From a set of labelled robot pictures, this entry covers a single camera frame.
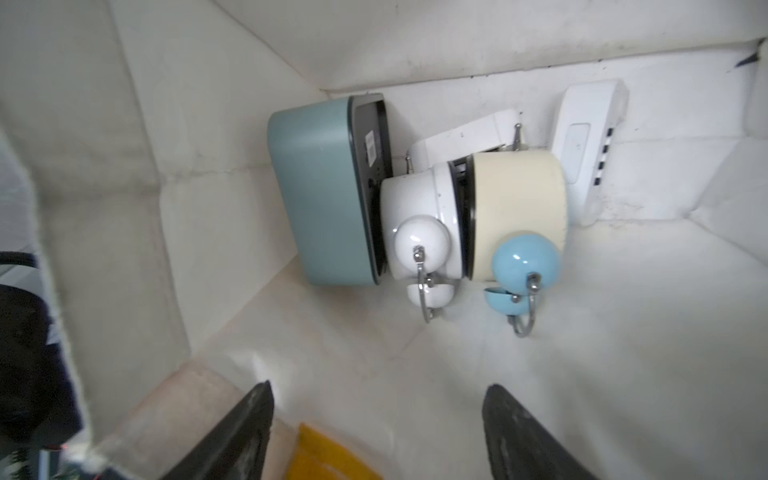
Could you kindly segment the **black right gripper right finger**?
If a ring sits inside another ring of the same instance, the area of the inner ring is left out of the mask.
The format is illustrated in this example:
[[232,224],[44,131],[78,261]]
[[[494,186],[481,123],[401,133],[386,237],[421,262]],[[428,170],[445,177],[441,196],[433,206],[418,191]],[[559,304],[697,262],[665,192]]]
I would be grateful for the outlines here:
[[592,479],[594,475],[500,384],[488,387],[482,420],[495,479]]

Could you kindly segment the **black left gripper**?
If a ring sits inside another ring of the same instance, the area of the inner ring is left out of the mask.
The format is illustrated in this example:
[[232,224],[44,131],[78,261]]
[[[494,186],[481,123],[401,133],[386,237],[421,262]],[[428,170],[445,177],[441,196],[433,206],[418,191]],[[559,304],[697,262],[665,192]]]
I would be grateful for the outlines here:
[[48,341],[48,305],[1,286],[1,457],[7,479],[30,479],[30,454],[60,450],[82,428],[61,348]]

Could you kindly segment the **white twin bell alarm clock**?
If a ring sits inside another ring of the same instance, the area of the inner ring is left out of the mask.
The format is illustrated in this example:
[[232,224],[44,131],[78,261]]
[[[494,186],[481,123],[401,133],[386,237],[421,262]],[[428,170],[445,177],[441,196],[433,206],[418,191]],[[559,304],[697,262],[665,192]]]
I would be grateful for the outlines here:
[[425,322],[447,306],[467,273],[464,160],[383,182],[381,222],[389,270],[407,283]]

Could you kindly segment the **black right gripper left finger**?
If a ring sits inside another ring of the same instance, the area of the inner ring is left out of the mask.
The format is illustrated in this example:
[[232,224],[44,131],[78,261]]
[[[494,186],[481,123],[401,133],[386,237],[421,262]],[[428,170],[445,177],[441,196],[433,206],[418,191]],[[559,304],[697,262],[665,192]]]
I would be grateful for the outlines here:
[[164,475],[166,479],[260,479],[274,417],[268,381],[257,384]]

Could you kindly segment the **blue twin bell alarm clock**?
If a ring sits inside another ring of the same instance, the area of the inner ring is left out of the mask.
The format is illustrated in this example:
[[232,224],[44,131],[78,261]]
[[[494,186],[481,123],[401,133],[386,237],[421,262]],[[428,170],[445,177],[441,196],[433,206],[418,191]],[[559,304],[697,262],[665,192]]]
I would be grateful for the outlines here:
[[541,294],[557,283],[568,233],[559,161],[541,150],[477,153],[467,161],[466,276],[514,333],[532,333]]

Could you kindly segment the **white canvas bag yellow handles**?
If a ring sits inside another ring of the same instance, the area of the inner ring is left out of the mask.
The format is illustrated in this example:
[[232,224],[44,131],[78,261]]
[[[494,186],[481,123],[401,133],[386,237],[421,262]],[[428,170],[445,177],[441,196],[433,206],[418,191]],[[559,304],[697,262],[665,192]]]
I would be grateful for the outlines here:
[[[487,479],[506,387],[601,479],[767,475],[763,1],[5,1],[1,144],[83,418],[67,456],[157,479],[269,381],[386,479]],[[270,116],[380,92],[394,163],[622,80],[598,220],[528,338],[465,283],[431,322],[401,284],[301,271]]]

